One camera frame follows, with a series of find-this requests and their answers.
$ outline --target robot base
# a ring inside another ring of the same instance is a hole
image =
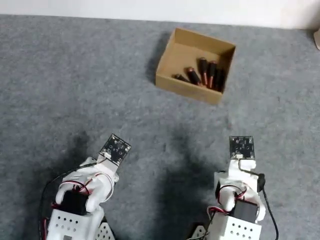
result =
[[[259,240],[261,226],[232,216],[216,213],[208,227],[208,233],[199,225],[191,239],[199,240]]]
[[[47,240],[115,240],[107,222],[102,222],[104,210],[99,206],[92,213],[81,216],[54,209]]]

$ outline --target gray carpet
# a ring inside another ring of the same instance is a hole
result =
[[[221,104],[155,87],[175,27],[237,45]],[[0,16],[0,239],[37,239],[45,182],[111,133],[132,144],[103,205],[119,240],[183,240],[208,221],[230,135],[254,136],[280,239],[318,239],[319,65],[303,30]],[[268,214],[261,224],[274,239]]]

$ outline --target white wall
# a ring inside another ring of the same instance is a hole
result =
[[[320,0],[0,0],[0,14],[320,27]]]

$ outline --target open cardboard box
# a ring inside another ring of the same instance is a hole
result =
[[[209,104],[220,102],[226,87],[228,73],[236,46],[213,37],[189,30],[176,28],[165,48],[155,74],[155,85],[161,89],[193,98]],[[198,71],[198,59],[204,57],[208,61],[216,61],[218,69],[225,71],[225,84],[222,92],[197,86],[173,78],[175,74],[187,77],[186,68],[193,67]]]

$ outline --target white plastic part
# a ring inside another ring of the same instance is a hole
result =
[[[50,218],[46,240],[95,240],[97,229],[104,217],[104,210],[97,209],[84,216],[54,209]]]
[[[207,240],[259,240],[261,226],[216,213],[208,227]]]
[[[116,240],[107,222],[101,223],[96,233],[95,240]]]
[[[90,164],[95,160],[92,157],[88,157],[84,163]],[[109,171],[103,171],[103,169],[97,169],[94,166],[86,167],[74,171],[63,178],[62,184],[59,187],[59,190],[55,196],[55,202],[57,204],[61,204],[66,191],[73,189],[74,184],[72,182],[68,183],[68,181],[77,181],[83,185],[86,185],[86,188],[90,192],[90,196],[86,202],[86,211],[92,213],[98,208],[100,203],[105,202],[113,193],[114,189],[114,173],[110,176]]]
[[[97,165],[94,166],[98,171],[108,174],[112,178],[116,178],[115,174],[118,170],[118,166],[113,162],[106,159],[105,156],[99,154],[97,159]]]
[[[199,225],[196,227],[196,229],[194,230],[192,236],[190,238],[188,238],[188,240],[192,240],[192,239],[201,239],[201,237],[203,237],[206,234],[206,229],[204,226]]]
[[[240,167],[250,171],[256,168],[256,161],[241,160]],[[214,192],[217,191],[218,183],[220,183],[220,188],[224,185],[233,185],[241,190],[247,189],[244,194],[245,200],[258,205],[256,221],[259,222],[265,218],[266,207],[257,192],[258,176],[241,171],[239,169],[239,160],[230,160],[228,172],[216,172],[214,174],[214,182],[216,183]],[[228,212],[235,206],[235,193],[239,193],[236,187],[224,187],[219,192],[219,202],[222,208]]]

